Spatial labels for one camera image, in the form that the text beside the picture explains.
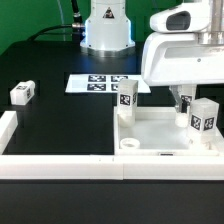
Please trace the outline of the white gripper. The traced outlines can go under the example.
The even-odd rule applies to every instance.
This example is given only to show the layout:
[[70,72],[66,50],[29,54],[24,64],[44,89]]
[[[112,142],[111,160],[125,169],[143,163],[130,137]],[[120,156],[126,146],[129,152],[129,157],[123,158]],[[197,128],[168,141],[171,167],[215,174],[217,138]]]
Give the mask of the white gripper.
[[177,113],[185,113],[177,86],[224,83],[224,3],[182,3],[150,18],[142,79],[170,86]]

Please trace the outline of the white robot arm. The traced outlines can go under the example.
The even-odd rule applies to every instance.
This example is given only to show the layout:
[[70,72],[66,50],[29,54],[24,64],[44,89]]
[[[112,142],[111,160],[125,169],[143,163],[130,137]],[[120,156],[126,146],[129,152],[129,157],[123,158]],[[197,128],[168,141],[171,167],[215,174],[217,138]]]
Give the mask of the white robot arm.
[[[91,0],[81,50],[102,57],[134,50],[125,0]],[[143,47],[141,75],[168,86],[179,112],[187,109],[180,88],[224,83],[224,0],[192,0],[150,17],[153,30]]]

